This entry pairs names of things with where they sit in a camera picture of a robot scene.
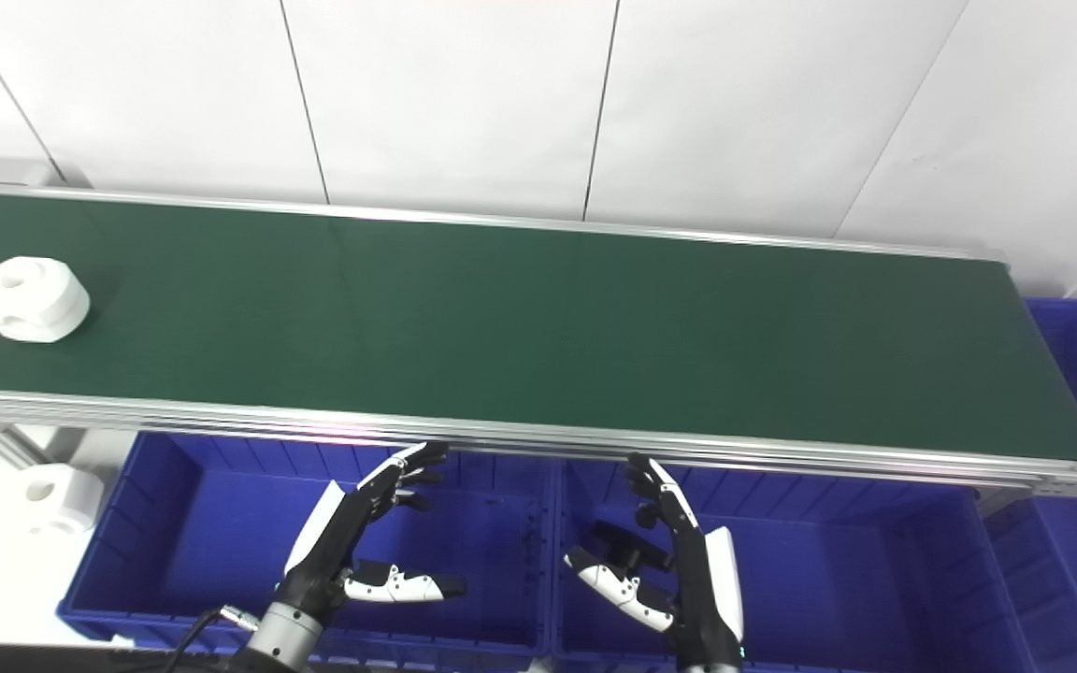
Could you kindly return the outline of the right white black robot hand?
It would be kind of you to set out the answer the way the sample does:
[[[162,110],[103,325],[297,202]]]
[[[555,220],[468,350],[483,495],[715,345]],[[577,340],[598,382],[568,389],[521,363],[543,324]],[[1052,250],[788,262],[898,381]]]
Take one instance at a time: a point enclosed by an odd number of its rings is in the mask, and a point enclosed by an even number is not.
[[[641,497],[634,523],[666,525],[670,550],[595,523],[607,552],[569,547],[565,566],[624,616],[661,634],[677,672],[742,672],[745,622],[729,529],[707,532],[679,481],[651,455],[627,455],[625,478]]]

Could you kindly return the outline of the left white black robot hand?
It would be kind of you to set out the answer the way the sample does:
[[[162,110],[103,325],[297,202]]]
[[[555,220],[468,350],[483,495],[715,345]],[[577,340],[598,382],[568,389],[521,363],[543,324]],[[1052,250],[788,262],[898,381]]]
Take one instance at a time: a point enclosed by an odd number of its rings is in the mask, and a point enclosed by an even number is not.
[[[466,595],[467,583],[461,576],[428,575],[354,558],[368,525],[394,507],[430,508],[426,497],[411,487],[440,482],[443,474],[435,467],[445,463],[448,452],[448,443],[422,441],[386,457],[353,490],[328,483],[294,543],[275,604],[325,625],[348,601],[419,604]]]

